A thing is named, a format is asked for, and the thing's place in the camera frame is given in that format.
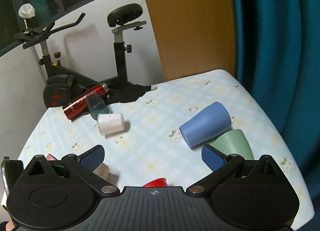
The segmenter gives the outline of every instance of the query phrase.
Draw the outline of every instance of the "crosshair marking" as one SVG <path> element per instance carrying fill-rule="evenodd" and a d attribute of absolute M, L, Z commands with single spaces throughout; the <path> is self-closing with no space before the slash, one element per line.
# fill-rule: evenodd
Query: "crosshair marking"
<path fill-rule="evenodd" d="M 161 192 L 159 192 L 159 191 L 157 191 L 157 190 L 153 190 L 153 191 L 151 191 L 151 192 L 149 192 L 149 193 L 151 193 L 152 195 L 158 195 L 158 194 L 161 193 Z"/>

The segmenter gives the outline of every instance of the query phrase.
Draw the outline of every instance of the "adjustment knob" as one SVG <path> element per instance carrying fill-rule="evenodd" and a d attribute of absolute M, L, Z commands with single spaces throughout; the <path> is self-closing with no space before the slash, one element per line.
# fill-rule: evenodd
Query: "adjustment knob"
<path fill-rule="evenodd" d="M 125 49 L 127 50 L 128 53 L 132 53 L 132 45 L 127 45 Z"/>
<path fill-rule="evenodd" d="M 61 57 L 61 52 L 60 52 L 60 51 L 55 52 L 53 55 L 54 55 L 54 57 L 55 57 L 55 58 L 57 58 L 57 59 L 58 59 L 58 58 L 60 58 L 60 57 Z"/>

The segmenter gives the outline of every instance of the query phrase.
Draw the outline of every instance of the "blue cup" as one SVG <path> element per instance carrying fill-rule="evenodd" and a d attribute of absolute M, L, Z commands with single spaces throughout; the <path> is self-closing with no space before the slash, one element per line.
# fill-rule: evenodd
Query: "blue cup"
<path fill-rule="evenodd" d="M 190 148 L 212 139 L 231 127 L 227 109 L 214 102 L 179 127 L 183 139 Z"/>

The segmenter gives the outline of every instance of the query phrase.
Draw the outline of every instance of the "white wall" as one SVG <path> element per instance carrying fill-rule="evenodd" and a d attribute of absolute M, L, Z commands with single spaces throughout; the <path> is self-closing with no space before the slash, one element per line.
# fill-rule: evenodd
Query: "white wall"
<path fill-rule="evenodd" d="M 44 82 L 30 49 L 18 46 L 0 57 L 0 160 L 17 159 L 34 127 L 46 111 Z M 0 181 L 0 197 L 3 194 Z M 0 222 L 8 220 L 0 209 Z"/>
<path fill-rule="evenodd" d="M 48 40 L 49 52 L 61 51 L 63 66 L 94 80 L 116 76 L 114 38 L 107 16 L 114 9 L 129 3 L 139 3 L 144 10 L 136 21 L 147 21 L 142 30 L 124 31 L 125 44 L 132 44 L 133 49 L 132 53 L 126 54 L 129 81 L 143 85 L 163 82 L 159 53 L 145 0 L 96 0 L 69 13 L 57 20 L 55 27 L 76 21 L 82 12 L 86 16 L 78 26 L 52 35 Z M 41 56 L 40 46 L 36 49 Z"/>

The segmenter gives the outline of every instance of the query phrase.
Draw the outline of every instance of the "metal screw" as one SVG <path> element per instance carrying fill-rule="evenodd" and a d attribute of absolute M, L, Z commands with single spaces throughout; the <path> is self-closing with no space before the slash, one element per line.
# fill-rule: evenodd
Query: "metal screw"
<path fill-rule="evenodd" d="M 111 194 L 113 192 L 116 192 L 117 188 L 115 186 L 104 186 L 101 188 L 101 191 L 106 194 Z"/>
<path fill-rule="evenodd" d="M 195 186 L 191 186 L 189 188 L 189 191 L 193 194 L 199 194 L 199 193 L 202 193 L 204 191 L 204 187 L 203 186 L 198 186 L 198 185 L 195 185 Z"/>

